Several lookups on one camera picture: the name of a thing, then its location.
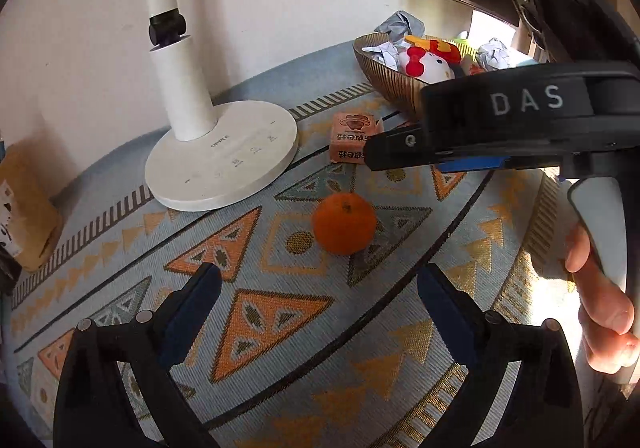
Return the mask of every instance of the cardboard box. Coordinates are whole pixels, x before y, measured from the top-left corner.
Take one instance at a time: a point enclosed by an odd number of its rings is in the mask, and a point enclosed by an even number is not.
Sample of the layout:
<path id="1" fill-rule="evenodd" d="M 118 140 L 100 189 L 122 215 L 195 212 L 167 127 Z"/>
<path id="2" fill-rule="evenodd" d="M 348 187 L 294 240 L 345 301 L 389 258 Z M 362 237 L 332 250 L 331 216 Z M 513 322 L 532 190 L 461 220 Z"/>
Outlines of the cardboard box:
<path id="1" fill-rule="evenodd" d="M 24 152 L 12 145 L 0 163 L 0 245 L 27 271 L 37 271 L 62 233 L 62 217 L 36 184 Z"/>
<path id="2" fill-rule="evenodd" d="M 363 165 L 365 143 L 382 132 L 382 120 L 376 121 L 371 114 L 336 113 L 329 141 L 331 162 Z"/>

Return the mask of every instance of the white paper label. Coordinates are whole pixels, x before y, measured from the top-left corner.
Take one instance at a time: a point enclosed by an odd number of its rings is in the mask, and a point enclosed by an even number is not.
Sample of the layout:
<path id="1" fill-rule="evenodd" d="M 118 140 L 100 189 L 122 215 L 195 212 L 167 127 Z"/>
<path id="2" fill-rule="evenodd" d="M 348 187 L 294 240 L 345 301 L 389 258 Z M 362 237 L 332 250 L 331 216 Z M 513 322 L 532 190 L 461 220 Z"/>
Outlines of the white paper label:
<path id="1" fill-rule="evenodd" d="M 22 248 L 14 241 L 8 229 L 11 219 L 14 217 L 14 211 L 14 191 L 6 181 L 3 181 L 0 184 L 0 246 L 12 257 L 22 253 Z"/>

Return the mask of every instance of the rug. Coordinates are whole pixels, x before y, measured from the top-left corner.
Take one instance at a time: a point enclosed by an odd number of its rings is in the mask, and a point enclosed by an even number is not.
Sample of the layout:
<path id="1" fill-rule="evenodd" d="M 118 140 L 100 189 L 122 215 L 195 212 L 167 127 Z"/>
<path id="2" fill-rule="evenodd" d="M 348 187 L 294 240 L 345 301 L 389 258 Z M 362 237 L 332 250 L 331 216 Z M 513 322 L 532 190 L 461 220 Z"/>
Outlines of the rug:
<path id="1" fill-rule="evenodd" d="M 466 375 L 417 296 L 422 263 L 510 321 L 559 319 L 578 358 L 579 302 L 561 260 L 575 215 L 552 173 L 331 164 L 333 113 L 370 112 L 386 129 L 404 123 L 366 82 L 350 43 L 215 101 L 234 99 L 277 102 L 298 121 L 293 163 L 260 193 L 206 213 L 164 208 L 143 181 L 162 135 L 153 133 L 58 199 L 58 248 L 38 273 L 23 273 L 2 317 L 12 399 L 46 444 L 78 321 L 110 325 L 156 309 L 204 261 L 220 267 L 222 294 L 171 374 L 223 448 L 418 446 Z M 339 191 L 365 197 L 378 218 L 373 242 L 350 257 L 322 251 L 311 232 L 318 202 Z M 516 374 L 512 364 L 478 440 L 495 431 Z M 122 377 L 143 431 L 160 440 L 128 365 Z"/>

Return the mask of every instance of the tangerine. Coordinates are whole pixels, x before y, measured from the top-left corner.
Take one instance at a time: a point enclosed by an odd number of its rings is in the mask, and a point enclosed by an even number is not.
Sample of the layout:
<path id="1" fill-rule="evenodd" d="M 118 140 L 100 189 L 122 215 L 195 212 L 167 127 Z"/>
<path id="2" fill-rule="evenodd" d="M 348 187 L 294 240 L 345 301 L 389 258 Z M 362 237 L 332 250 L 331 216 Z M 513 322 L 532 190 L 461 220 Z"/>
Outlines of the tangerine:
<path id="1" fill-rule="evenodd" d="M 311 222 L 316 241 L 335 255 L 363 250 L 376 233 L 376 212 L 356 193 L 335 193 L 323 199 Z"/>

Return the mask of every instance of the finger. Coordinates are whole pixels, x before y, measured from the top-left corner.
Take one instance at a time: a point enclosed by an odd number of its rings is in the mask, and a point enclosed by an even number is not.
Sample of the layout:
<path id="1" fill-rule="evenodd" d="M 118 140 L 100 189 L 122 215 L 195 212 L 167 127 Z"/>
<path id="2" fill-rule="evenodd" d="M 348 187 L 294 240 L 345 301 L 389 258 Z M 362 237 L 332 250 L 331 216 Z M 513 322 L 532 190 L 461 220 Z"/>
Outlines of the finger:
<path id="1" fill-rule="evenodd" d="M 580 300 L 591 319 L 597 324 L 624 334 L 634 322 L 634 306 L 628 297 L 605 277 L 593 257 L 574 274 Z"/>
<path id="2" fill-rule="evenodd" d="M 584 307 L 580 307 L 578 320 L 590 349 L 587 360 L 595 370 L 612 374 L 620 367 L 630 367 L 636 363 L 640 354 L 638 338 L 631 333 L 619 335 L 601 327 L 591 320 Z"/>
<path id="3" fill-rule="evenodd" d="M 602 372 L 604 374 L 616 374 L 621 368 L 620 365 L 612 364 L 606 360 L 598 358 L 591 350 L 591 347 L 587 343 L 586 339 L 584 342 L 584 354 L 587 358 L 589 366 L 596 372 Z"/>
<path id="4" fill-rule="evenodd" d="M 582 269 L 591 251 L 589 234 L 582 225 L 576 225 L 566 237 L 566 260 L 564 267 L 569 273 Z"/>

